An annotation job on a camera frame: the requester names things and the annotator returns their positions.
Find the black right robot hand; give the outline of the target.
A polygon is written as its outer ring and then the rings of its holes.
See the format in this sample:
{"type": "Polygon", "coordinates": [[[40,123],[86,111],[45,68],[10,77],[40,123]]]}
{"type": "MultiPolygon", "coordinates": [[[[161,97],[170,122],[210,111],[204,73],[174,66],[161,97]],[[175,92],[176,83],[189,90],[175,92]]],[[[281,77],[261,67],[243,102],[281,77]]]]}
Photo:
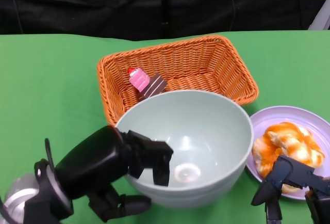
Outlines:
{"type": "Polygon", "coordinates": [[[265,204],[266,223],[281,223],[282,212],[279,199],[282,186],[287,184],[299,189],[309,188],[305,200],[313,223],[329,223],[329,177],[314,174],[314,168],[287,156],[281,155],[273,164],[270,173],[258,187],[251,205],[265,204]]]}

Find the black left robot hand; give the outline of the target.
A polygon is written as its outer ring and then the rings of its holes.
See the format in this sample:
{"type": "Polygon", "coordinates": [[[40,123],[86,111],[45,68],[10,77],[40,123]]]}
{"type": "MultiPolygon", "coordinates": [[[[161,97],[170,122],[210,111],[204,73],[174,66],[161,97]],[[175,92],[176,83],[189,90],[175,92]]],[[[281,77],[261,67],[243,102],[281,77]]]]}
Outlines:
{"type": "Polygon", "coordinates": [[[138,215],[151,207],[142,195],[119,195],[112,183],[125,175],[140,178],[151,169],[153,182],[168,186],[172,148],[134,131],[120,132],[107,125],[74,147],[55,167],[66,195],[89,198],[89,207],[103,222],[138,215]]]}

